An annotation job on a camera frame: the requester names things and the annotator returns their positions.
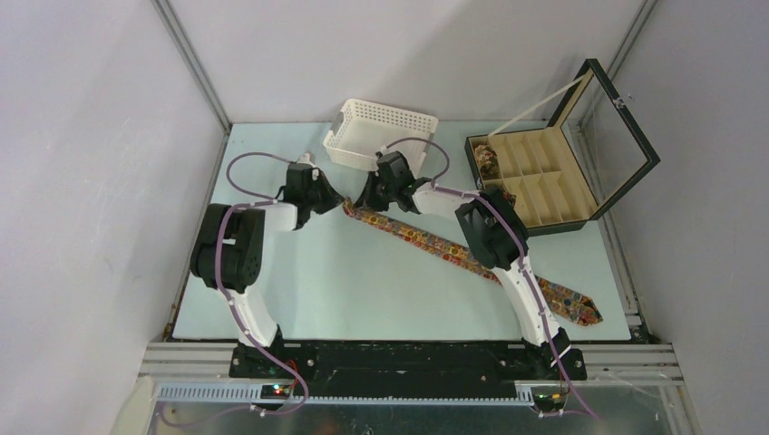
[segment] open box lid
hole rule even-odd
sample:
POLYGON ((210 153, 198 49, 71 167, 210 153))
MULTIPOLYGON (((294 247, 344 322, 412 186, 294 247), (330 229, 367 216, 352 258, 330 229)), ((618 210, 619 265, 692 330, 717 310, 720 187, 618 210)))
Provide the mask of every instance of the open box lid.
POLYGON ((597 59, 586 59, 548 122, 560 132, 595 199, 600 218, 659 163, 659 156, 597 59))

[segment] light blue tabletop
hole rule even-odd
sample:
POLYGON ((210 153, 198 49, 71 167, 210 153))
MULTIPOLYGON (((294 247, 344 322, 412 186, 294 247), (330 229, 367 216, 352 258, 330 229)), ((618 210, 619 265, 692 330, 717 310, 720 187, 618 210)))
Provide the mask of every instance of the light blue tabletop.
MULTIPOLYGON (((451 156, 441 184, 474 189, 464 154, 464 138, 492 131, 498 122, 441 122, 434 140, 451 156)), ((539 127, 519 123, 516 128, 539 127)), ((366 173, 332 163, 321 142, 326 123, 237 124, 229 137, 212 202, 253 199, 233 189, 224 168, 248 151, 267 151, 290 159, 310 151, 332 186, 356 199, 366 173)), ((420 176, 443 167, 428 152, 420 176)), ((274 195, 286 167, 264 159, 243 159, 233 178, 244 188, 274 195)), ((456 221, 386 213, 415 227, 466 245, 456 221)), ((556 316, 572 340, 630 338, 606 248, 596 222, 580 231, 532 237, 534 272, 593 298, 604 321, 579 326, 556 316)), ((347 217, 341 208, 313 215, 299 231, 266 240, 256 283, 286 338, 359 340, 520 340, 521 328, 501 286, 453 266, 400 239, 347 217)), ((187 339, 236 338, 229 309, 215 291, 190 276, 173 336, 187 339)))

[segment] wooden organizer box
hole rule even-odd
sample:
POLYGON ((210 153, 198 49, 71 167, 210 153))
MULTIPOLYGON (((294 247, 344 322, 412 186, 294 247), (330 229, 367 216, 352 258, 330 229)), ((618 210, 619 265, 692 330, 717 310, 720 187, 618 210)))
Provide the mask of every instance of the wooden organizer box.
POLYGON ((566 91, 547 127, 537 130, 471 136, 465 142, 473 178, 478 189, 499 186, 516 196, 515 212, 530 236, 573 231, 589 220, 600 218, 655 165, 659 157, 624 104, 615 105, 620 118, 643 151, 646 162, 603 202, 599 202, 567 141, 563 125, 591 80, 614 102, 617 90, 595 59, 587 59, 566 91), (490 145, 496 153, 499 171, 482 178, 474 150, 490 145))

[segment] white panel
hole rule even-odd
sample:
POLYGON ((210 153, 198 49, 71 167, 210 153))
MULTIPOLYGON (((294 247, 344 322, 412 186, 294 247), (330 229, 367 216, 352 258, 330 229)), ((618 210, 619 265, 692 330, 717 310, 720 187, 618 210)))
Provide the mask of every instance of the white panel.
POLYGON ((511 118, 586 57, 608 65, 641 0, 173 3, 229 116, 246 122, 330 121, 348 98, 511 118))
POLYGON ((765 0, 660 2, 616 80, 662 162, 615 220, 707 434, 766 433, 767 23, 765 0))
POLYGON ((222 132, 151 2, 3 2, 0 433, 107 433, 222 132))

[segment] necktie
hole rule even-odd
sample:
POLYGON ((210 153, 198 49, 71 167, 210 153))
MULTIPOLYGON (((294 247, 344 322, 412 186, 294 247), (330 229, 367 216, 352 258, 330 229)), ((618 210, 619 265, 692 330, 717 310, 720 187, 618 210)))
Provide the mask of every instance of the necktie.
MULTIPOLYGON (((360 220, 371 227, 390 233, 415 247, 419 247, 423 251, 501 285, 494 273, 483 267, 472 256, 470 249, 465 246, 458 245, 451 240, 446 240, 379 213, 362 208, 354 208, 349 198, 345 200, 342 208, 346 215, 355 220, 360 220)), ((596 308, 595 303, 589 297, 563 285, 552 283, 540 276, 537 276, 537 281, 540 284, 542 294, 545 296, 550 310, 554 314, 558 314, 582 326, 598 324, 603 321, 598 308, 596 308)))

